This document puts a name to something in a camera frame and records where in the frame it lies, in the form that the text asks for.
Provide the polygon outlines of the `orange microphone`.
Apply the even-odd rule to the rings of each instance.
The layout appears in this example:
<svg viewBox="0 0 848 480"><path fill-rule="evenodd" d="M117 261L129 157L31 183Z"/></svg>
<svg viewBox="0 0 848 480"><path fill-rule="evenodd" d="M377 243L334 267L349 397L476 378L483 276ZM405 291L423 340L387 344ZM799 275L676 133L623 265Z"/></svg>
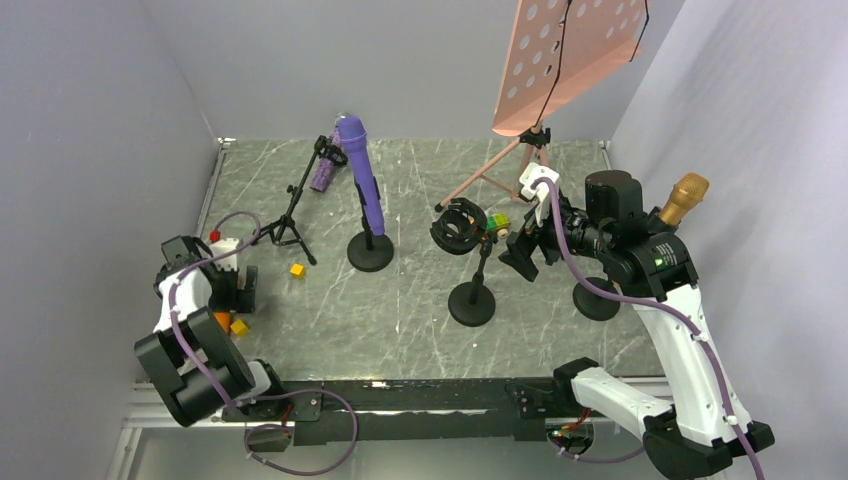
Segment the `orange microphone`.
<svg viewBox="0 0 848 480"><path fill-rule="evenodd" d="M229 335L231 333L232 313L231 312L214 312L214 318L220 328Z"/></svg>

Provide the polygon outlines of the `black shock mount desk stand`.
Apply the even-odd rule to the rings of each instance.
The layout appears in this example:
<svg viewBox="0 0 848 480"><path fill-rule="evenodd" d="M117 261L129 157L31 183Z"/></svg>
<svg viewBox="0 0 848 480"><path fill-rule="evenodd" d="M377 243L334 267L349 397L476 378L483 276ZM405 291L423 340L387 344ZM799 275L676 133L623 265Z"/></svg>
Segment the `black shock mount desk stand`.
<svg viewBox="0 0 848 480"><path fill-rule="evenodd" d="M429 227L435 245L450 255L467 257L467 267L477 254L476 270L451 290L447 300L452 319L469 328L484 326L496 311L496 299L485 285L484 270L497 238L487 227L488 217L484 210L464 197L451 199Z"/></svg>

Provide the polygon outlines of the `black tripod mic stand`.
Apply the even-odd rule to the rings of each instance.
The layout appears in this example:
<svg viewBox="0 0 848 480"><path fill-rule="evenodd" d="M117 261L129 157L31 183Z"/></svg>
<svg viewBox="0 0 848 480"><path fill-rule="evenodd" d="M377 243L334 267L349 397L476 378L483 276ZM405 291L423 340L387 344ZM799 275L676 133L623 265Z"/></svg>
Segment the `black tripod mic stand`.
<svg viewBox="0 0 848 480"><path fill-rule="evenodd" d="M306 245L304 238L297 229L297 223L293 218L293 213L304 193L308 177L312 172L316 161L320 159L327 159L332 165L336 166L342 166L347 163L347 156L342 149L335 145L330 137L319 135L315 140L312 156L309 159L299 183L297 185L290 184L287 186L286 192L291 196L291 199L286 211L276 221L262 226L258 231L256 231L257 238L251 243L252 246L257 245L265 237L267 237L273 245L278 247L299 245L306 255L308 263L312 266L317 264L317 259L314 257Z"/></svg>

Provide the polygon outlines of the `glitter purple silver microphone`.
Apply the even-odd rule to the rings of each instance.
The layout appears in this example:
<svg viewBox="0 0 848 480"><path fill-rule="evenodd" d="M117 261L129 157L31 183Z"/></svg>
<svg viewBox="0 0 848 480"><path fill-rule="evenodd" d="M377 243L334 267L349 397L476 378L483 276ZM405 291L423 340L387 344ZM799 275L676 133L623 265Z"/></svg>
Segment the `glitter purple silver microphone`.
<svg viewBox="0 0 848 480"><path fill-rule="evenodd" d="M318 165L310 182L310 188L323 193L334 178L335 171L347 164L338 128L334 127L328 140L319 150Z"/></svg>

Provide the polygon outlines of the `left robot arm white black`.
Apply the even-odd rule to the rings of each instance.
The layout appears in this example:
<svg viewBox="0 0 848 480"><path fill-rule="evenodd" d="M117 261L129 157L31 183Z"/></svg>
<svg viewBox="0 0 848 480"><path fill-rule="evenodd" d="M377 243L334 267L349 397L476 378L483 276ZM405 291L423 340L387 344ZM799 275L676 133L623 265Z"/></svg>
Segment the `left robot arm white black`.
<svg viewBox="0 0 848 480"><path fill-rule="evenodd" d="M189 427L235 406L239 418L281 420L292 409L279 376L264 360L247 360L220 318L255 309L258 269L239 265L242 242L213 233L208 242L176 236L162 243L154 281L161 299L153 332L134 354L172 418Z"/></svg>

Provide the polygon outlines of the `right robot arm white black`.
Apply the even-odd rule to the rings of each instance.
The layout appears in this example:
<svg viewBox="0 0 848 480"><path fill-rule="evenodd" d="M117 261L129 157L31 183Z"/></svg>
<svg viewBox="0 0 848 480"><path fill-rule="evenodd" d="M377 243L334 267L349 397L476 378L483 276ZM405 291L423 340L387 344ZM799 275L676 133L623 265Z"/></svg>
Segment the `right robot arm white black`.
<svg viewBox="0 0 848 480"><path fill-rule="evenodd" d="M564 260L577 281L574 303L589 319L604 321L631 305L671 396L649 395L579 358L555 370L554 407L569 416L589 409L614 421L639 438L642 452L668 479L711 477L743 456L762 478L758 455L774 444L774 433L751 417L727 378L693 258L677 235L684 216L704 199L707 179L684 175L666 203L651 210L643 207L640 182L622 170L588 175L583 208L563 196L559 180L535 163L520 175L520 197L533 209L508 238L502 262L534 281L534 252L547 264Z"/></svg>

